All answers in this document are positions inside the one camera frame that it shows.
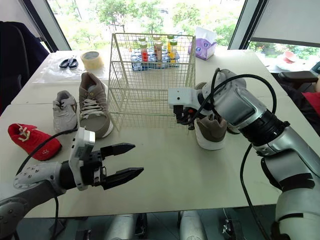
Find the wire basket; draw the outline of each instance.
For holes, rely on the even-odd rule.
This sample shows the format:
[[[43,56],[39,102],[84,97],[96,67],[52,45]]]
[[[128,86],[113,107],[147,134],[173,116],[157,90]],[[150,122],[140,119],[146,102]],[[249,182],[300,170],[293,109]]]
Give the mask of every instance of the wire basket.
[[[114,126],[177,128],[168,88],[195,87],[195,37],[114,33],[108,110]]]

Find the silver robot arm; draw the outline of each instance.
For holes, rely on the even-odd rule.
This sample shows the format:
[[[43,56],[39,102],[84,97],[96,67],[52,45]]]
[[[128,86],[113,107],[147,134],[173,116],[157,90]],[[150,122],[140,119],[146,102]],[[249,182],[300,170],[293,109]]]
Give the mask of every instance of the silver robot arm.
[[[214,86],[235,76],[221,70]],[[171,88],[168,103],[177,122],[190,120],[211,93],[211,82],[201,90]],[[275,240],[320,238],[320,157],[290,127],[271,113],[247,89],[243,78],[235,79],[214,94],[216,112],[236,127],[252,143],[262,158],[261,167],[270,183],[282,190],[276,204],[271,236]],[[213,114],[204,105],[200,118]]]
[[[107,176],[102,161],[111,155],[126,153],[135,147],[120,143],[92,151],[95,133],[80,127],[68,161],[39,163],[27,167],[12,183],[0,184],[0,240],[10,240],[21,219],[34,207],[78,188],[102,186],[104,190],[125,184],[137,177],[143,167],[131,167]]]

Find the window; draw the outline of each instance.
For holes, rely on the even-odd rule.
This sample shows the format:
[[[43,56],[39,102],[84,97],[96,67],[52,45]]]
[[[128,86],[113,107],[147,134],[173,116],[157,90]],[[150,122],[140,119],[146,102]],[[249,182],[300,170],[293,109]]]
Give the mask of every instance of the window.
[[[253,50],[272,72],[308,71],[320,61],[318,47],[252,41],[248,49]],[[285,52],[294,53],[293,62],[284,60]]]
[[[109,49],[111,34],[217,32],[227,49],[245,0],[48,0],[73,50]]]

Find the test tube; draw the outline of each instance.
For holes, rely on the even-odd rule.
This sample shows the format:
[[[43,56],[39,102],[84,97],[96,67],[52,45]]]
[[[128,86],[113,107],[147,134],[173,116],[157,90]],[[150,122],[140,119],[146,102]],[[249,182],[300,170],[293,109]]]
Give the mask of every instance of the test tube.
[[[156,44],[160,41],[160,37],[159,36],[154,36],[153,37],[153,45],[154,45],[154,50],[153,53],[155,55],[155,58],[157,58],[157,47]]]
[[[145,37],[139,37],[139,44],[141,48],[141,58],[142,62],[148,62],[148,51],[147,51],[147,43]]]
[[[178,42],[175,40],[172,40],[169,42],[169,44],[170,44],[170,53],[169,53],[170,63],[176,63]]]
[[[168,55],[169,55],[170,51],[171,51],[170,41],[174,40],[174,36],[173,35],[168,35],[167,38],[168,38]]]
[[[147,43],[146,42],[141,42],[140,43],[140,48],[141,48],[142,62],[148,62]]]
[[[156,60],[158,62],[158,67],[161,68],[162,66],[162,42],[158,41],[157,43],[155,43],[154,47],[155,47],[155,52],[156,52]]]

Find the tape roll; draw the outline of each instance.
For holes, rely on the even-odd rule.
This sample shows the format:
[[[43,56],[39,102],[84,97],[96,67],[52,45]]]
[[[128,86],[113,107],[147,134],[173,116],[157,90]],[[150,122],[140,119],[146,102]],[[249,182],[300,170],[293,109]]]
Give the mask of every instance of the tape roll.
[[[104,62],[97,51],[88,51],[82,54],[81,60],[87,70],[99,69],[104,65]]]

